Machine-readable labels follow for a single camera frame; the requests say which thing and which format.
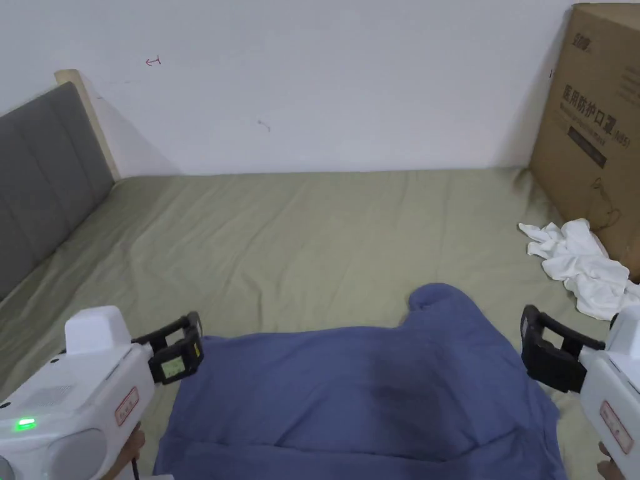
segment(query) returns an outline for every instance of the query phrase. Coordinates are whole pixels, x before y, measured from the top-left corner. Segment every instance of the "white cloth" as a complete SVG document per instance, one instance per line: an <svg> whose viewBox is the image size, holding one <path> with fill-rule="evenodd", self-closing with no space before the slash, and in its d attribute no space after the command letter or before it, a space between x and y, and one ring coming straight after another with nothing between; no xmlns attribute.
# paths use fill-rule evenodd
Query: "white cloth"
<svg viewBox="0 0 640 480"><path fill-rule="evenodd" d="M542 229L523 223L518 227L533 240L527 253L545 259L546 274L564 282L583 314L611 320L624 307L640 304L640 285L629 280L627 267L609 258L584 218L562 228L554 223Z"/></svg>

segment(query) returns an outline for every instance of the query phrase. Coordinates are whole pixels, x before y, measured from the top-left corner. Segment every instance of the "blue cloth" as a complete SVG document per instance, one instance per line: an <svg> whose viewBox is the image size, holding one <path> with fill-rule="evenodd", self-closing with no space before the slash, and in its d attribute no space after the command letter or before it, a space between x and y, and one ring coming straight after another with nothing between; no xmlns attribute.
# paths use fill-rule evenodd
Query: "blue cloth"
<svg viewBox="0 0 640 480"><path fill-rule="evenodd" d="M556 407L476 305L432 284L409 308L398 328L207 337L154 473L566 480Z"/></svg>

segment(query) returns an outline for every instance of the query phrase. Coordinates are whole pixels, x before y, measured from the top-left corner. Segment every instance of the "cardboard box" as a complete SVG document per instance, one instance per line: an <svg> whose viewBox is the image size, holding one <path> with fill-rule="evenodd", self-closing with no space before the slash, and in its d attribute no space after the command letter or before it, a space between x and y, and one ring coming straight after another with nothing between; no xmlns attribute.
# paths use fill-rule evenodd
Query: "cardboard box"
<svg viewBox="0 0 640 480"><path fill-rule="evenodd" d="M640 4L574 5L531 171L640 278Z"/></svg>

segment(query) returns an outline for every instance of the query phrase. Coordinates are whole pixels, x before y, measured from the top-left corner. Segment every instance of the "wall mark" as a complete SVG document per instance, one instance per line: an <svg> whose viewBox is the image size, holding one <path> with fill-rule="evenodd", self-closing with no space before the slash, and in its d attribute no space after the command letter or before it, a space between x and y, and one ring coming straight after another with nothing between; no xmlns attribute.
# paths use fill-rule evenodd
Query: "wall mark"
<svg viewBox="0 0 640 480"><path fill-rule="evenodd" d="M148 66L153 67L153 65L151 65L154 62L158 62L158 65L162 65L162 62L160 61L160 55L156 55L156 59L155 60L149 60L147 58L147 61L145 62Z"/></svg>
<svg viewBox="0 0 640 480"><path fill-rule="evenodd" d="M265 127L267 129L267 132L271 133L271 127L267 124L265 124L262 120L258 120L258 125L262 125L263 127Z"/></svg>

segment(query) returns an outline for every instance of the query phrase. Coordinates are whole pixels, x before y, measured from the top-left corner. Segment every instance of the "black cable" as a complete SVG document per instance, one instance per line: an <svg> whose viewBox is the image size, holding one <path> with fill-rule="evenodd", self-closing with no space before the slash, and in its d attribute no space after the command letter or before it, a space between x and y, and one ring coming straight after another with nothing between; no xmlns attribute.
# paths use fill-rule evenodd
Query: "black cable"
<svg viewBox="0 0 640 480"><path fill-rule="evenodd" d="M140 474L138 473L138 460L135 458L131 460L131 467L133 467L133 478L140 480Z"/></svg>

